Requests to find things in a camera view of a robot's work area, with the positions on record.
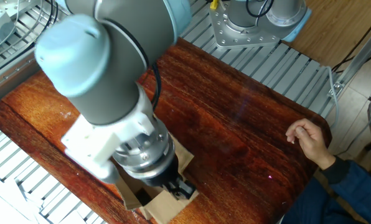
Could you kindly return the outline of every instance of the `cardboard piece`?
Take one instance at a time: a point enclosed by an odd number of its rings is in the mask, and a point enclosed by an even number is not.
[[[194,156],[175,138],[173,142],[179,159],[179,173],[182,174]],[[147,220],[153,217],[159,224],[169,223],[199,194],[196,190],[190,200],[176,200],[164,189],[147,186],[142,181],[130,177],[121,167],[118,167],[118,170],[121,177],[116,183],[116,188],[125,208],[127,210],[138,208]]]

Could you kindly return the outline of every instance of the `floor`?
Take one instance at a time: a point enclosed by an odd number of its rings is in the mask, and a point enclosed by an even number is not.
[[[338,64],[360,40],[371,26],[371,1],[348,0],[306,0],[313,11],[311,20],[300,36],[289,45],[301,53],[317,60],[322,65],[333,67]],[[361,46],[352,54],[355,55]],[[368,98],[371,97],[371,61],[367,62],[347,85],[340,96],[340,116],[338,125],[332,130],[333,140],[329,150],[333,154],[342,152],[367,124]],[[335,110],[327,117],[328,123],[334,122]],[[350,149],[340,155],[343,159],[353,159],[364,168],[371,169],[371,152],[363,147],[371,141],[369,129],[356,140]],[[325,178],[319,172],[316,177],[331,193]],[[356,219],[365,222],[341,198],[338,202]]]

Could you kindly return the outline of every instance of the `human hand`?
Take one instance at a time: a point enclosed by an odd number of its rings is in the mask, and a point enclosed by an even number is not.
[[[293,123],[286,132],[287,141],[294,144],[299,139],[304,155],[315,162],[322,170],[335,163],[335,157],[328,152],[320,127],[308,119],[301,119]]]

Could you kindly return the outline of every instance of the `light blue end cap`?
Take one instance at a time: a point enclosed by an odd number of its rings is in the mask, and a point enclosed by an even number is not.
[[[94,18],[66,17],[47,29],[36,43],[35,58],[54,87],[66,97],[83,95],[103,76],[110,38]]]
[[[295,38],[298,36],[304,25],[307,23],[311,16],[311,9],[307,9],[304,17],[299,22],[299,24],[295,27],[295,29],[292,30],[290,34],[288,34],[285,38],[283,38],[284,41],[292,42],[295,40]]]
[[[189,0],[164,0],[173,24],[174,42],[185,31],[192,19]]]

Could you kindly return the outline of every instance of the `wooden table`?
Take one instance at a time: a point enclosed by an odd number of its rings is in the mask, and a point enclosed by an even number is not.
[[[306,117],[328,145],[326,121],[184,40],[158,65],[156,114],[195,156],[184,174],[200,192],[172,223],[278,221],[316,170],[285,132]],[[151,97],[153,77],[143,85]],[[108,223],[155,223],[64,155],[60,138],[78,115],[43,72],[0,101],[0,129]]]

